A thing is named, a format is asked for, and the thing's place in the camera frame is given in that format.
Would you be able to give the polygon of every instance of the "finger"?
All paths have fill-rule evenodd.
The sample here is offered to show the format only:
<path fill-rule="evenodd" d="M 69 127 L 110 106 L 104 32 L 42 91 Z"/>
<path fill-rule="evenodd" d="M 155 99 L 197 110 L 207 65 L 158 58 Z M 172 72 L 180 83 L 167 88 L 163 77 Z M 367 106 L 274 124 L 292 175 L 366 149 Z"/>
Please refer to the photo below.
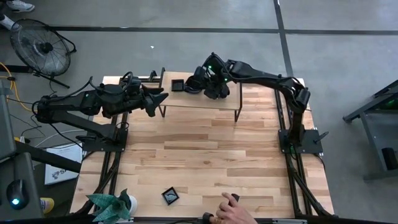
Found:
<path fill-rule="evenodd" d="M 217 210 L 216 215 L 218 218 L 226 218 L 226 212 L 222 210 Z"/>
<path fill-rule="evenodd" d="M 226 202 L 221 202 L 219 205 L 219 208 L 224 211 L 224 212 L 228 212 L 232 210 L 232 207 L 228 205 L 228 203 Z"/>
<path fill-rule="evenodd" d="M 236 199 L 234 197 L 232 197 L 232 195 L 230 195 L 229 193 L 223 192 L 222 196 L 229 200 L 229 202 L 231 203 L 232 207 L 238 206 L 238 202 L 236 201 Z"/>
<path fill-rule="evenodd" d="M 221 219 L 215 218 L 215 217 L 210 217 L 210 223 L 211 224 L 221 224 Z"/>

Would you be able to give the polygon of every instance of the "gray floor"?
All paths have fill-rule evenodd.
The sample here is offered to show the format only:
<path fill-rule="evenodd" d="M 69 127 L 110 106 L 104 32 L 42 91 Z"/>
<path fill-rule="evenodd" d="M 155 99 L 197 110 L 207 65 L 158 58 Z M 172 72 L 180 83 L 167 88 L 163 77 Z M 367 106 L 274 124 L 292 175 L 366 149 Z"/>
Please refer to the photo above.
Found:
<path fill-rule="evenodd" d="M 277 28 L 272 0 L 31 2 L 37 6 L 34 12 L 12 17 L 69 26 Z M 398 29 L 398 2 L 394 0 L 280 0 L 280 5 L 286 29 Z M 136 75 L 161 67 L 192 71 L 212 51 L 260 70 L 286 73 L 278 34 L 62 34 L 76 43 L 78 52 L 68 72 L 59 78 L 71 84 L 72 90 L 53 85 L 59 95 L 73 91 L 90 76 L 99 83 L 104 75 L 122 75 L 128 70 Z M 330 132 L 322 143 L 335 213 L 345 218 L 398 222 L 398 179 L 363 182 L 364 174 L 377 170 L 378 158 L 368 145 L 361 122 L 348 125 L 341 119 L 396 79 L 398 36 L 288 35 L 287 42 L 294 75 L 304 78 L 312 92 L 315 125 L 320 131 Z M 0 32 L 0 49 L 0 61 L 21 64 L 6 32 Z M 41 78 L 16 76 L 22 100 L 35 101 L 51 92 L 48 82 Z M 29 120 L 28 111 L 17 103 L 9 105 L 13 115 Z M 13 124 L 16 135 L 28 128 L 18 120 Z M 42 130 L 46 136 L 54 133 L 46 125 Z M 35 131 L 27 134 L 37 135 Z M 60 142 L 63 139 L 53 138 L 44 146 Z"/>

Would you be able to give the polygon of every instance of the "wooden table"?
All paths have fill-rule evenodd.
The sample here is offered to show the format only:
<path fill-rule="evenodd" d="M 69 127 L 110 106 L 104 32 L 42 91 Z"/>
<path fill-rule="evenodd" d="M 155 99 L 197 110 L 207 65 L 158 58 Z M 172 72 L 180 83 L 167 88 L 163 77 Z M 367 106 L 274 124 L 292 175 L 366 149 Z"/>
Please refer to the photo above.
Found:
<path fill-rule="evenodd" d="M 169 96 L 160 104 L 163 106 L 162 116 L 164 117 L 166 106 L 179 106 L 187 108 L 208 108 L 218 110 L 233 110 L 235 120 L 238 120 L 242 109 L 242 86 L 240 83 L 228 83 L 229 96 L 224 99 L 213 100 L 203 94 L 190 94 L 184 91 L 172 91 L 172 80 L 182 79 L 187 81 L 193 73 L 188 72 L 164 72 L 160 87 L 164 88 L 164 93 Z"/>
<path fill-rule="evenodd" d="M 117 83 L 119 78 L 104 77 L 103 83 Z M 137 198 L 135 217 L 215 213 L 224 201 L 222 192 L 240 195 L 239 202 L 254 217 L 294 217 L 285 157 L 279 151 L 274 91 L 245 84 L 243 105 L 237 123 L 229 111 L 200 108 L 171 107 L 166 118 L 150 118 L 141 110 L 129 115 L 128 147 L 121 157 L 116 194 L 127 188 Z M 100 115 L 94 121 L 110 123 Z M 307 129 L 313 127 L 310 111 L 303 123 Z M 71 212 L 97 187 L 103 157 L 96 152 L 83 162 Z M 302 157 L 309 189 L 333 213 L 321 162 L 313 155 Z M 161 193 L 171 186 L 180 199 L 167 206 Z M 301 190 L 297 192 L 304 211 Z"/>

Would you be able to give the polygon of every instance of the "potted plant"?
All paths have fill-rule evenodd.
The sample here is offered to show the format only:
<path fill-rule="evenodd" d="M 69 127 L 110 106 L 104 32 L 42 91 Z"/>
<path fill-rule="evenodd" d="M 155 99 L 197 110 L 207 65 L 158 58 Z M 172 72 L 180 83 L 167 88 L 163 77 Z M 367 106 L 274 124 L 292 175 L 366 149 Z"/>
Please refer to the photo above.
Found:
<path fill-rule="evenodd" d="M 137 209 L 137 200 L 127 194 L 127 189 L 124 189 L 118 197 L 107 194 L 92 194 L 87 197 L 99 207 L 99 210 L 93 213 L 96 216 L 93 222 L 113 224 L 119 219 L 129 220 L 130 214 Z"/>

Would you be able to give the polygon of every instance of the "small black box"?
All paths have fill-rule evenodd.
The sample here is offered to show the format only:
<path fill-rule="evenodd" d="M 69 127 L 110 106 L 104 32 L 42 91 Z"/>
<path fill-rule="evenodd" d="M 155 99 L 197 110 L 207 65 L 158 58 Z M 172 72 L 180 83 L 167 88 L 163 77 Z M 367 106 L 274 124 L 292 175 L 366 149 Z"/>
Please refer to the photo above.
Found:
<path fill-rule="evenodd" d="M 166 201 L 167 205 L 171 205 L 173 202 L 179 199 L 177 192 L 174 190 L 173 187 L 167 189 L 165 192 L 162 193 L 164 200 Z"/>
<path fill-rule="evenodd" d="M 184 91 L 184 80 L 172 80 L 172 91 Z"/>

